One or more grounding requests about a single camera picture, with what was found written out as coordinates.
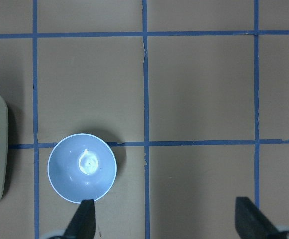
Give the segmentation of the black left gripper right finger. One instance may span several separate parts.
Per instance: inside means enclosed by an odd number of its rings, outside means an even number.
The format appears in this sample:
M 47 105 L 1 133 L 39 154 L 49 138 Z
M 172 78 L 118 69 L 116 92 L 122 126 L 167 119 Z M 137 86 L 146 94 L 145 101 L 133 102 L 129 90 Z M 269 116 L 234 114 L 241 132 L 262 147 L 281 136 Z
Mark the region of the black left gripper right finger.
M 289 227 L 277 227 L 248 197 L 235 199 L 235 229 L 241 239 L 289 239 Z

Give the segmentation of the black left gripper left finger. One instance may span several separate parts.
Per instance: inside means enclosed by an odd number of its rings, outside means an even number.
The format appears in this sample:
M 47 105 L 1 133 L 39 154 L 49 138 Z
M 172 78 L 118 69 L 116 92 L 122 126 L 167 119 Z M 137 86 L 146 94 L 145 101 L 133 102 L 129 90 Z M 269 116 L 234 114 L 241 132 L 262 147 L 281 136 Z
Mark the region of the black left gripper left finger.
M 93 199 L 82 200 L 63 233 L 66 239 L 93 239 L 96 232 Z

